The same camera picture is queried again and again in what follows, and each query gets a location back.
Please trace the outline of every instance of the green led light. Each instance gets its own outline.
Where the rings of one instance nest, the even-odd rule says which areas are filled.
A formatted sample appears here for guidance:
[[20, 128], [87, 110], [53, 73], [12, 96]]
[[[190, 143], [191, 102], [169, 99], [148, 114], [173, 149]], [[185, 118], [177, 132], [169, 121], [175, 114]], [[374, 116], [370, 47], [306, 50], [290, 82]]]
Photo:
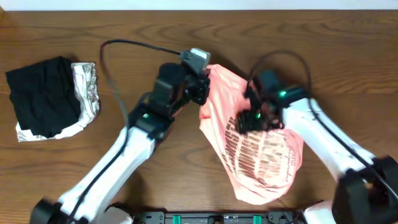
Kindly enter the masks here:
[[286, 93], [287, 93], [286, 91], [280, 91], [280, 92], [279, 92], [279, 96], [280, 96], [280, 97], [283, 97], [283, 96], [286, 95]]

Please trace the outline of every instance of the wooden table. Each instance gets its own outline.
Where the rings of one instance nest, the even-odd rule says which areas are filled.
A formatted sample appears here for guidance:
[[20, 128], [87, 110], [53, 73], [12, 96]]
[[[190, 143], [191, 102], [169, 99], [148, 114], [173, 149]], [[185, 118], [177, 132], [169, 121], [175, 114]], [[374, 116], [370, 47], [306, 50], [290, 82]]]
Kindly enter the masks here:
[[[375, 155], [398, 159], [397, 11], [7, 12], [0, 21], [0, 223], [27, 223], [44, 195], [58, 199], [97, 163], [124, 126], [98, 67], [101, 111], [93, 123], [72, 138], [18, 143], [4, 72], [58, 55], [98, 63], [100, 44], [109, 39], [174, 50], [199, 47], [213, 54], [212, 63], [235, 72], [249, 71], [270, 50], [296, 51], [308, 60], [315, 96], [336, 124]], [[174, 55], [120, 44], [108, 47], [107, 60], [129, 110], [151, 91], [159, 65], [178, 62]], [[305, 84], [293, 61], [271, 63]], [[198, 129], [198, 109], [194, 104], [184, 109], [166, 142], [115, 200], [169, 211], [258, 211], [333, 198], [331, 175], [305, 147], [302, 167], [280, 201], [262, 206], [237, 201]]]

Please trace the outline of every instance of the pink shirt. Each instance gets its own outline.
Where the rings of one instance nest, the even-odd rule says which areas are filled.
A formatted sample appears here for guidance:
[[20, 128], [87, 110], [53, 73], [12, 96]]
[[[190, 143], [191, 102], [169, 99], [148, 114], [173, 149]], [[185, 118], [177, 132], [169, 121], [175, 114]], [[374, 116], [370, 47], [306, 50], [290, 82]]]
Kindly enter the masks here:
[[200, 129], [228, 173], [238, 200], [262, 205], [285, 194], [301, 166], [303, 139], [291, 130], [235, 131], [236, 115], [250, 108], [247, 81], [221, 65], [209, 65], [210, 94], [200, 108]]

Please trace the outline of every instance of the black wire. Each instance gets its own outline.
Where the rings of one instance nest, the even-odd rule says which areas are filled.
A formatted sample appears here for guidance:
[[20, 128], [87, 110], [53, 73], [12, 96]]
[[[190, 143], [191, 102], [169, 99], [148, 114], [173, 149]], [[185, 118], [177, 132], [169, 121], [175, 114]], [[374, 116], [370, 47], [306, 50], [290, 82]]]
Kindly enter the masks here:
[[[103, 43], [101, 45], [101, 48], [99, 50], [99, 64], [101, 65], [102, 70], [104, 71], [104, 75], [106, 78], [106, 83], [108, 84], [108, 87], [110, 89], [112, 89], [114, 91], [114, 96], [116, 98], [116, 100], [119, 102], [120, 105], [120, 110], [122, 111], [123, 114], [123, 118], [124, 118], [124, 122], [126, 123], [126, 137], [124, 138], [124, 142], [123, 145], [120, 147], [118, 153], [116, 153], [116, 155], [114, 155], [114, 157], [101, 169], [101, 171], [94, 177], [94, 179], [87, 185], [86, 189], [83, 191], [83, 193], [81, 193], [75, 207], [73, 208], [71, 214], [69, 215], [69, 219], [68, 222], [71, 223], [72, 221], [75, 220], [75, 214], [77, 212], [77, 210], [79, 209], [79, 206], [81, 205], [81, 203], [83, 203], [87, 193], [90, 191], [90, 189], [94, 186], [95, 182], [105, 173], [105, 171], [115, 162], [115, 160], [124, 152], [127, 142], [129, 140], [129, 130], [130, 130], [130, 124], [129, 124], [129, 116], [127, 113], [127, 109], [126, 109], [126, 105], [124, 104], [123, 100], [120, 99], [120, 92], [119, 92], [119, 88], [116, 85], [115, 80], [113, 80], [111, 78], [110, 72], [104, 62], [104, 48], [109, 45], [109, 44], [113, 44], [113, 43], [125, 43], [125, 44], [135, 44], [135, 45], [140, 45], [143, 47], [148, 47], [150, 49], [154, 49], [154, 50], [161, 50], [164, 52], [168, 52], [171, 54], [176, 54], [179, 55], [179, 52], [176, 52], [174, 50], [169, 50], [169, 49], [165, 49], [163, 47], [156, 47], [150, 44], [145, 44], [145, 43], [141, 43], [141, 42], [136, 42], [136, 41], [131, 41], [131, 40], [122, 40], [122, 39], [116, 39], [116, 40], [109, 40], [106, 41], [105, 43]], [[148, 93], [145, 93], [141, 96], [141, 99], [139, 100], [138, 104], [142, 103], [145, 98], [148, 96]]]
[[378, 179], [378, 181], [380, 181], [380, 183], [385, 186], [385, 188], [390, 191], [390, 193], [392, 194], [392, 196], [397, 200], [398, 202], [398, 195], [394, 192], [394, 190], [390, 187], [390, 185], [388, 185], [384, 179], [381, 177], [381, 175], [368, 163], [366, 162], [358, 153], [356, 153], [355, 149], [353, 149], [352, 147], [350, 147], [347, 143], [345, 143], [339, 136], [337, 136], [337, 134], [335, 134], [320, 118], [318, 113], [313, 109], [312, 107], [312, 101], [311, 101], [311, 97], [312, 97], [312, 78], [311, 78], [311, 70], [310, 67], [308, 66], [308, 63], [305, 61], [305, 59], [290, 50], [273, 50], [269, 53], [266, 53], [265, 55], [261, 56], [260, 59], [257, 61], [257, 63], [252, 67], [250, 74], [249, 74], [249, 80], [248, 80], [248, 85], [247, 87], [249, 87], [249, 82], [253, 79], [254, 76], [254, 72], [255, 70], [258, 68], [258, 66], [260, 66], [260, 64], [264, 63], [265, 59], [273, 56], [273, 55], [277, 55], [277, 54], [286, 54], [286, 55], [290, 55], [293, 56], [294, 58], [296, 58], [297, 60], [299, 60], [301, 62], [301, 64], [304, 67], [305, 70], [305, 74], [307, 76], [307, 91], [308, 91], [308, 107], [310, 108], [312, 114], [314, 115], [315, 119], [321, 124], [321, 126], [323, 128], [325, 128], [325, 130], [332, 135], [336, 141], [338, 141], [351, 155], [353, 155], [360, 163], [362, 163], [366, 168], [368, 168], [371, 173]]

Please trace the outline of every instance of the fabric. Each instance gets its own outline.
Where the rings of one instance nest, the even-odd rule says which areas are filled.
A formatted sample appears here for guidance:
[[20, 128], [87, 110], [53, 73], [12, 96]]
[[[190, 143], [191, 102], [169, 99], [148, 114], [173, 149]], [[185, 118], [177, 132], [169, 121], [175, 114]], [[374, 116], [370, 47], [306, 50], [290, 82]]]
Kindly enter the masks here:
[[221, 159], [238, 200], [262, 205], [285, 194], [301, 166], [303, 139], [291, 130], [235, 130], [238, 112], [249, 109], [247, 81], [220, 65], [209, 65], [210, 94], [200, 108], [200, 129]]
[[[74, 96], [77, 98], [80, 107], [78, 121], [66, 128], [51, 139], [61, 139], [73, 136], [84, 130], [87, 124], [91, 123], [100, 111], [100, 99], [96, 85], [95, 63], [72, 63]], [[34, 135], [31, 130], [23, 130], [21, 122], [16, 126], [18, 141], [39, 141], [46, 140], [45, 136]]]
[[10, 100], [22, 129], [52, 137], [78, 121], [71, 62], [63, 57], [6, 73]]

